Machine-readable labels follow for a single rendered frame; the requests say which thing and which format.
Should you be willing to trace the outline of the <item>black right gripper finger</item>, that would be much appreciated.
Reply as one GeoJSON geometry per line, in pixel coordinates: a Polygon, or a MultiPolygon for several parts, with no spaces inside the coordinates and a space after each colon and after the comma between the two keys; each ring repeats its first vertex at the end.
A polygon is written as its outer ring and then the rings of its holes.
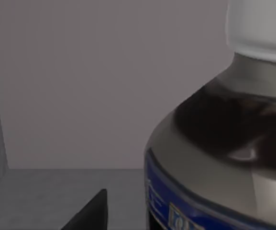
{"type": "Polygon", "coordinates": [[[108,230],[107,189],[101,189],[61,230],[108,230]]]}

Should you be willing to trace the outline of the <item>clear bottle with blue label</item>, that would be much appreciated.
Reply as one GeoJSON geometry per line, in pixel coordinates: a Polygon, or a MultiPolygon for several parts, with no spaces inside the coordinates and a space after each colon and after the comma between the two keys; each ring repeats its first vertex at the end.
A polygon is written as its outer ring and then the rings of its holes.
{"type": "Polygon", "coordinates": [[[276,0],[229,0],[231,64],[144,155],[147,230],[276,230],[276,0]]]}

